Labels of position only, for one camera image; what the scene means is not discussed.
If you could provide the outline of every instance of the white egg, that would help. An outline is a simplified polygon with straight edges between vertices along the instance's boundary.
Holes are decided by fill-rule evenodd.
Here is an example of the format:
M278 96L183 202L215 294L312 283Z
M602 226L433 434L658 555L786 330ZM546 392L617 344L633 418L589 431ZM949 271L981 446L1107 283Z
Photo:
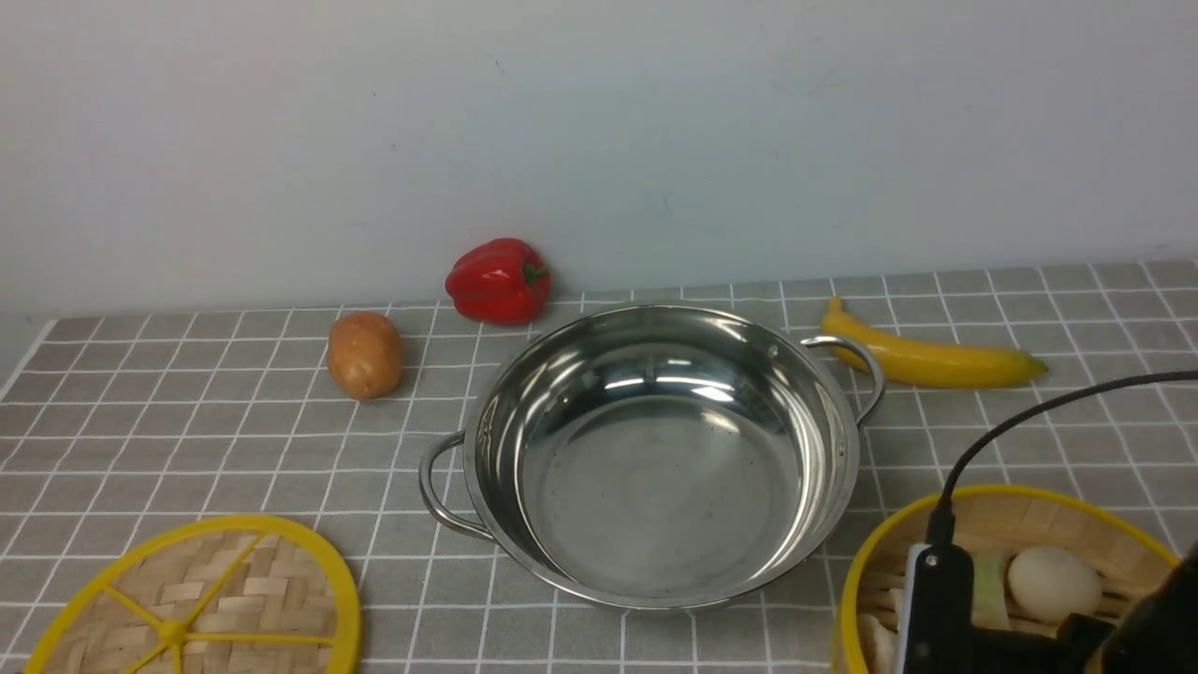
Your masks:
M1051 546L1019 553L1006 572L1016 603L1045 623L1057 624L1070 613L1093 615L1102 599L1099 575L1082 558Z

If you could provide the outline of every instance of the yellow steamer rim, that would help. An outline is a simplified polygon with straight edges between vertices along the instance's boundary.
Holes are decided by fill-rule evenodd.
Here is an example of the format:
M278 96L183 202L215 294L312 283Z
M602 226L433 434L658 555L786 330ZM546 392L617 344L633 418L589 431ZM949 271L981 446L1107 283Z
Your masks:
M837 674L867 674L857 615L863 578L883 557L906 559L906 549L922 541L927 515L939 494L925 497L890 516L865 540L845 581L833 632L831 669ZM956 542L969 552L980 547L1018 549L1058 545L1095 565L1113 611L1123 614L1164 581L1179 560L1168 548L1126 521L1072 497L1017 485L962 487L952 497L957 516ZM888 569L895 560L889 560ZM902 588L902 571L891 570ZM1047 626L1012 620L1019 631L1049 632Z
M199 521L93 578L50 624L26 672L349 674L362 611L345 560L265 515Z

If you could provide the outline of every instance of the egg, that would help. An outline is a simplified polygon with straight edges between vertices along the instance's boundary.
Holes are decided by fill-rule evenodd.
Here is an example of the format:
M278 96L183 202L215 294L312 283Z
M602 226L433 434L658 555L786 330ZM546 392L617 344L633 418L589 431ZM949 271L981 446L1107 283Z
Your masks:
M369 401L395 390L404 375L399 330L385 315L355 311L328 330L328 374L347 396Z
M1093 615L1102 600L1099 575L1076 554L1040 546L1021 552L1006 571L1011 596L1033 618L1058 624L1070 613Z

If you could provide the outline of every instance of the white grid line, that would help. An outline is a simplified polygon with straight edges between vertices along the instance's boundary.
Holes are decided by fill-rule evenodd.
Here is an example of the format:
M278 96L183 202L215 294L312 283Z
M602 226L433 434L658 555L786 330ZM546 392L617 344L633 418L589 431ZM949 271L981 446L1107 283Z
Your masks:
M1045 283L1045 285L1048 285L1047 279L1043 278L1043 274L1041 274L1041 280ZM999 312L999 315L1003 316L1003 320L1006 320L1006 309L1003 308L1003 302L1000 302L998 299L998 290L994 287L994 278L991 275L990 271L986 272L986 283L990 284L990 290L991 290L991 292L994 293L994 303L998 305L998 312ZM1015 328L1012 328L1009 322L1006 323L1006 333L1011 336L1011 344L1012 345L1017 345L1018 340L1015 336ZM1071 342L1071 344L1073 345L1073 348L1076 350L1077 348L1077 344L1076 342ZM1043 394L1041 393L1041 389L1039 388L1039 385L1035 382L1031 383L1031 394L1036 397L1036 402L1037 403L1042 403L1045 401ZM985 414L985 412L986 412L986 408L982 407L982 414ZM1065 445L1064 445L1064 443L1060 442L1060 432L1057 431L1057 424L1053 421L1053 419L1049 415L1042 415L1042 417L1043 417L1045 425L1047 425L1047 427L1048 427L1048 433L1052 435L1053 442L1057 444L1057 451L1058 451L1058 454L1060 454L1061 464L1065 467L1065 473L1069 475L1069 482L1070 482L1070 485L1073 486L1073 492L1077 493L1078 498L1081 498L1081 496L1082 496L1082 487L1077 482L1077 475L1073 474L1073 467L1070 466L1069 457L1065 455ZM992 451L994 454L994 456L998 457L999 462L1003 461L1003 451L1002 451L1002 449L999 449L998 447L996 447L996 448L990 449L990 451ZM1011 481L1010 473L1005 468L1003 469L1003 475L1004 475L1004 478L1006 478L1008 482Z
M895 332L902 335L902 328L904 326L897 324L898 314L895 312L894 299L890 298L890 289L887 278L882 277L882 290L885 292L884 298L887 300L887 309L890 311L890 317L895 321ZM932 463L936 466L936 476L939 479L940 485L944 485L944 468L940 467L940 459L936 456L936 436L932 435L932 427L927 423L927 412L924 409L924 394L919 390L914 390L915 394L915 409L919 411L919 421L922 425L924 435L927 436L927 447L932 451Z
M436 311L434 311L432 318L434 318L434 321L436 320ZM483 323L479 323L478 324L478 336L474 340L474 352L470 357L471 366L470 366L470 372L466 376L466 391L470 391L470 387L471 387L471 384L474 381L474 368L476 368L474 364L478 362L478 347L482 344L482 335L483 335ZM465 402L462 402L461 414L458 417L458 430L465 429L467 409L468 409L468 406ZM454 449L449 450L449 466L450 467L454 466L454 463L456 461L456 457L458 457L458 448L454 448ZM441 503L446 503L447 499L449 498L449 487L452 485L453 485L453 480L452 479L447 479L446 480L446 487L441 492ZM436 554L436 549L437 549L437 539L440 538L441 533L444 532L444 530L446 530L444 526L442 526L438 522L436 529L432 532L432 553L434 553L434 555ZM428 591L429 591L429 577L432 575L432 560L434 560L434 558L430 557L429 558L429 564L425 565L425 567L424 567L424 584L420 587L420 603L416 608L416 623L412 625L412 640L407 645L407 664L404 667L404 674L409 674L411 672L411 668L412 668L412 657L416 655L416 644L417 644L417 642L419 639L419 633L420 633L420 619L424 618L424 602L425 602L425 597L428 596Z
M387 315L391 315L391 310L392 309L388 306ZM437 321L437 306L434 305L432 306L432 316L431 316L431 318L429 321L429 330L430 332L432 330L434 324L436 324L436 321ZM425 348L420 352L420 365L422 366L424 365L424 359L428 356L429 356L429 350L425 346ZM423 369L417 370L416 375L413 376L413 379L412 379L412 393L413 394L420 387L420 374L422 372L424 372ZM404 437L405 437L405 433L407 432L407 421L412 418L412 408L413 407L416 407L416 406L409 405L407 409L404 411L404 421L400 424L399 435L395 437L395 447L394 447L394 451L393 451L392 457L391 457L391 469L388 470L388 473L391 473L392 475L387 480L387 484L383 486L383 490L382 490L382 502L379 504L379 514L375 516L374 530L370 533L370 544L367 545L367 560L365 560L365 564L362 565L362 572L361 572L361 576L359 576L358 582L357 582L357 587L358 587L359 591L362 590L363 584L365 583L367 572L370 570L369 569L370 567L370 559L371 559L371 555L374 554L375 545L379 542L379 529L382 527L383 515L387 514L387 499L391 497L391 487L395 482L394 474L395 473L400 473L400 469L397 468L397 464L399 463L400 448L403 447ZM413 468L413 469L404 470L404 472L405 473L418 473L418 469ZM448 481L449 481L449 476L447 475L446 476L446 482L448 482ZM416 514L419 514L419 515L428 515L426 510L403 511L403 512L416 512ZM432 549L434 545L435 545L435 542L430 542L429 544L429 554L430 555L435 552Z
M141 327L138 328L139 332L145 328L145 324L146 324L146 322L149 322L149 320L150 318L147 317L147 318L145 318L145 320L141 321ZM92 334L95 334L96 328L92 328ZM86 351L86 347L79 350L79 353L75 356L74 363L79 362L79 359L83 357L83 353L85 351ZM115 378L109 378L109 381L104 384L104 390L105 391L108 390L109 387L113 385L113 379L115 379ZM162 383L162 378L161 377L158 378L158 383ZM58 395L58 391L59 391L59 389L61 389L61 387L62 387L62 382L59 382L59 387L55 388L55 395ZM38 412L37 418L35 418L35 420L34 420L34 424L31 424L30 427L29 427L30 431L32 431L37 426L37 421L41 420L42 413L44 413L44 412L46 412L44 409L42 409L42 411ZM87 423L91 421L91 415L95 414L95 412L96 411L92 409L87 414L87 418L79 426L80 431L84 427L87 426ZM72 441L71 444L67 445L67 450L63 451L62 456L59 457L58 461L54 463L55 468L58 468L58 466L62 463L62 460L65 460L67 457L67 455L71 454L71 448L74 445L74 443L75 443L75 441ZM16 450L13 451L13 454L8 459L11 459L12 456L17 456L17 451ZM36 509L37 504L41 503L42 498L46 497L46 491L49 488L52 481L53 481L53 478L47 478L46 481L42 484L42 490L41 490L41 492L38 492L37 498L34 500L32 506L30 508L31 511L34 509ZM99 488L96 490L96 493L92 496L91 502L89 502L89 506L92 505L92 504L95 504L96 498L98 498L98 497L99 497ZM12 539L8 540L8 545L5 546L4 553L0 554L0 558L7 558L7 555L12 552L12 547L17 544L17 540L20 538L20 533L25 529L25 524L28 522L29 522L29 516L26 515L25 517L22 518L20 524L17 526L17 529L12 534ZM62 547L62 552L63 553L66 553L67 551L71 549L71 545L74 544L75 536L79 534L79 528L81 526L83 526L83 517L79 518L79 522L75 522L74 529L71 532L71 536L67 540L67 544ZM50 567L50 572L46 576L46 581L42 583L41 589L37 591L37 600L35 601L35 605L40 603L42 601L42 599L46 596L46 590L49 589L50 583L54 581L54 575L58 573L59 566L61 564L62 564L62 558L61 557L59 559L54 560L54 564ZM5 651L6 652L12 650L12 646L16 645L17 639L20 638L22 632L25 631L25 627L29 625L29 620L34 617L34 611L36 611L36 609L30 609L29 612L26 612L25 617L20 621L20 626L17 627L17 630L13 631L12 639L5 645Z
M1040 278L1043 279L1045 275L1043 269L1039 271L1040 271ZM1094 275L1096 281L1101 283L1101 280L1099 279L1099 274L1094 271L1093 266L1090 266L1090 273ZM1112 312L1114 312L1114 305L1111 303L1111 298L1106 297L1105 295L1103 297L1106 298L1107 305L1111 306ZM1052 303L1053 310L1057 311L1057 315L1061 316L1060 306L1057 305L1057 299L1054 299L1049 295L1048 300ZM1069 336L1070 344L1073 346L1075 350L1077 350L1078 353L1081 353L1082 351L1078 350L1077 341L1073 339L1073 329L1070 327L1069 322L1064 320L1064 316L1061 316L1061 323L1065 326L1065 334ZM1094 372L1090 370L1089 364L1085 363L1085 359L1079 359L1079 360L1082 362L1082 370L1085 371L1087 379L1090 381L1090 384L1097 384L1099 381L1094 378ZM1115 423L1115 417L1111 414L1111 406L1107 403L1105 396L1095 396L1095 400L1097 400L1099 406L1102 408L1102 413L1107 415L1107 420L1111 421L1111 426L1114 429L1115 436L1119 437L1119 445L1123 448L1124 455L1127 457L1127 463L1129 466L1131 466L1132 474L1136 475L1136 481L1139 482L1139 488L1144 491L1144 497L1148 499L1148 505L1154 506L1155 509L1156 498L1152 496L1152 491L1149 490L1148 482L1144 481L1144 476L1139 473L1139 467L1136 466L1136 460L1135 457L1132 457L1131 448L1127 447L1127 437L1124 436L1123 429L1120 429L1119 424ZM1066 463L1065 467L1069 469L1070 475L1072 475L1073 469L1070 468L1070 464ZM1077 491L1077 496L1078 498L1083 499L1085 498L1085 494L1081 490ZM1161 532L1164 533L1164 538L1168 540L1169 547L1173 548L1174 551L1180 549L1178 547L1178 542L1173 539L1173 533L1169 532L1168 524L1166 524L1164 518L1161 516L1161 511L1154 510L1154 512L1156 514L1157 523L1161 526Z

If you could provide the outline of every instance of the yellow banana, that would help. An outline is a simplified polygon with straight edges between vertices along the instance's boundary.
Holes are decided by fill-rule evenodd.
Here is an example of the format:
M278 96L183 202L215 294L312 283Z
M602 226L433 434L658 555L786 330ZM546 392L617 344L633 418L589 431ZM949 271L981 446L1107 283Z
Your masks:
M823 318L825 334L839 334L867 347L882 364L887 379L914 387L936 389L1002 389L1027 384L1048 366L1040 359L1016 350L964 347L916 342L904 336L870 327L845 311L840 297L828 302ZM866 371L861 359L845 350L836 358L855 370Z

